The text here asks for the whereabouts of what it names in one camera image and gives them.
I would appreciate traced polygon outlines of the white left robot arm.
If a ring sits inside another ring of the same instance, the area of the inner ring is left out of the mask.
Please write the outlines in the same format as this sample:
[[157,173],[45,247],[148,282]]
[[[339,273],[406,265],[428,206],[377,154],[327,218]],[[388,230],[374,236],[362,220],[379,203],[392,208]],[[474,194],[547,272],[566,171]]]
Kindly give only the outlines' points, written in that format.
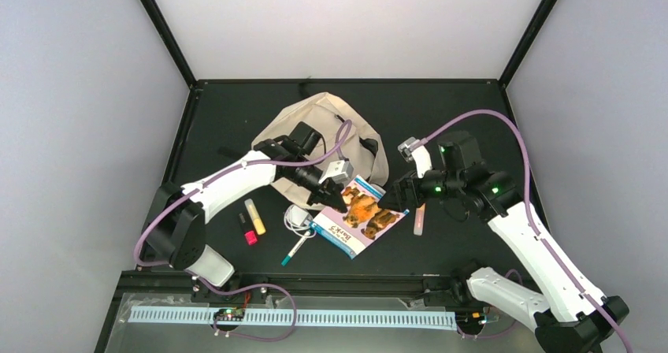
[[351,128],[352,122],[345,120],[334,146],[310,160],[307,156],[321,135],[300,122],[289,135],[257,143],[241,159],[210,176],[180,186],[163,184],[135,245],[135,262],[145,267],[167,265],[205,284],[223,286],[235,268],[206,242],[206,225],[226,207],[277,180],[306,190],[307,206],[345,211],[342,183],[318,164],[333,154],[343,160],[342,145]]

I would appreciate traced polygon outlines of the colourful blue children's book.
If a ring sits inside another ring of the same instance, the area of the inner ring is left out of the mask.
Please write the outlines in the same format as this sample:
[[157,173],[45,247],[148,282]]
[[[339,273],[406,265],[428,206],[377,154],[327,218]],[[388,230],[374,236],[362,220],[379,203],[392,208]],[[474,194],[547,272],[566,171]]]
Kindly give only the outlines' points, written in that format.
[[347,210],[326,207],[310,227],[354,259],[409,213],[380,208],[378,201],[383,195],[384,190],[356,176],[342,191]]

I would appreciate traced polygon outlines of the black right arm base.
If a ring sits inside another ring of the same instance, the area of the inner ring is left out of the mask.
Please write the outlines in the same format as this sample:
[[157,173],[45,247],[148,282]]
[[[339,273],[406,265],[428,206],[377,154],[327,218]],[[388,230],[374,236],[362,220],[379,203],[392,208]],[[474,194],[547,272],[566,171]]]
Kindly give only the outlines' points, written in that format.
[[426,306],[443,306],[451,310],[482,310],[492,305],[473,298],[458,277],[426,277],[421,298]]

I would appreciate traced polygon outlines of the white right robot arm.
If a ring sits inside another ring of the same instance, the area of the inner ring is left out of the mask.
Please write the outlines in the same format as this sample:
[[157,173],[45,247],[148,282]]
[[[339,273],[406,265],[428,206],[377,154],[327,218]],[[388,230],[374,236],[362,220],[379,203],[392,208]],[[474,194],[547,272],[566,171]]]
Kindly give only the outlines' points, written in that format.
[[629,314],[624,300],[605,295],[573,264],[511,177],[488,168],[473,136],[448,133],[438,148],[442,169],[433,167],[422,140],[401,143],[399,153],[414,169],[392,184],[380,205],[420,215],[430,199],[458,200],[502,239],[536,284],[530,289],[469,264],[453,274],[450,297],[461,305],[479,301],[497,308],[531,330],[546,352],[599,348]]

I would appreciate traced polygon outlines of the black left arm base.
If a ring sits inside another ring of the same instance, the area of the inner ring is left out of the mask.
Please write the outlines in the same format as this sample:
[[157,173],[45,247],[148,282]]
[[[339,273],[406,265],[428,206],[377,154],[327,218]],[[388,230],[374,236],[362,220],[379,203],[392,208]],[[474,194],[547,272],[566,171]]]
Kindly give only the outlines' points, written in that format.
[[234,274],[222,286],[216,286],[209,281],[193,276],[191,300],[195,303],[219,303],[241,306],[251,302],[254,298],[261,301],[266,297],[266,284],[250,284],[243,281],[241,275]]

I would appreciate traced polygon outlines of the cream canvas backpack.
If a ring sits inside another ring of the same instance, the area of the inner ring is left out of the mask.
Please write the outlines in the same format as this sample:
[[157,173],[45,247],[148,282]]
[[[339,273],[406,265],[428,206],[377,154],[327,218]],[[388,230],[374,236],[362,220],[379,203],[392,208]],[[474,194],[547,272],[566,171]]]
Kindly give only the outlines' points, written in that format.
[[[314,165],[322,171],[330,162],[348,159],[354,168],[352,179],[360,176],[371,184],[384,185],[389,177],[380,134],[342,98],[327,92],[283,108],[251,148],[288,166]],[[281,193],[287,184],[286,180],[277,184],[275,176],[271,185]],[[326,207],[295,205],[309,210]]]

